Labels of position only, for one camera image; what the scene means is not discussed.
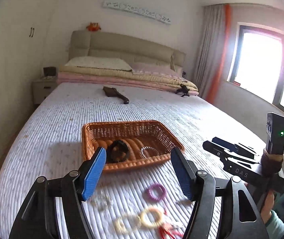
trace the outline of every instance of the beige upholstered headboard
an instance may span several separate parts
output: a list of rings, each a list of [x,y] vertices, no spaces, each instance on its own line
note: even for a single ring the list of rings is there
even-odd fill
[[[143,62],[171,66],[172,56],[181,74],[185,54],[173,48],[144,39],[108,32],[76,30],[72,33],[69,60],[80,56],[121,58],[128,64]]]

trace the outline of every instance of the window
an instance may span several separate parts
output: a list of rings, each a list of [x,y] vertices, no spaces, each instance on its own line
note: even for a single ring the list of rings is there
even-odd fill
[[[240,26],[230,82],[284,112],[284,35]]]

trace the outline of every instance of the purple hair tie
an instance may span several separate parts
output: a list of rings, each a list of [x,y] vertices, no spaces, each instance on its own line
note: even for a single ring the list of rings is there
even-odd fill
[[[153,194],[152,194],[152,190],[156,189],[156,188],[159,188],[162,192],[162,195],[158,196],[158,197],[155,197]],[[153,200],[153,201],[161,201],[161,200],[164,200],[165,197],[166,197],[166,189],[164,188],[163,185],[161,184],[158,184],[158,183],[154,183],[152,185],[150,185],[147,189],[146,189],[146,194],[148,195],[148,197]]]

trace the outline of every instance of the white nightstand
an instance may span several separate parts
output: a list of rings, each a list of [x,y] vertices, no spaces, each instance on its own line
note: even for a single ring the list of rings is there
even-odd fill
[[[57,87],[57,79],[41,78],[32,82],[33,103],[37,107]]]

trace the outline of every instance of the orange curtain edge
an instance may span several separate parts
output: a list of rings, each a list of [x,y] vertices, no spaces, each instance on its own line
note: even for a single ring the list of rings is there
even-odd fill
[[[209,102],[210,104],[213,104],[214,99],[216,97],[218,88],[220,86],[221,82],[221,76],[222,76],[222,71],[225,63],[225,57],[227,53],[227,46],[229,42],[229,34],[231,31],[231,20],[232,20],[232,11],[231,11],[231,6],[229,4],[224,5],[225,9],[225,40],[224,40],[224,45],[223,45],[223,52],[221,56],[221,62],[220,66],[218,67],[214,77],[212,84],[210,86],[210,90],[207,94],[206,101]]]

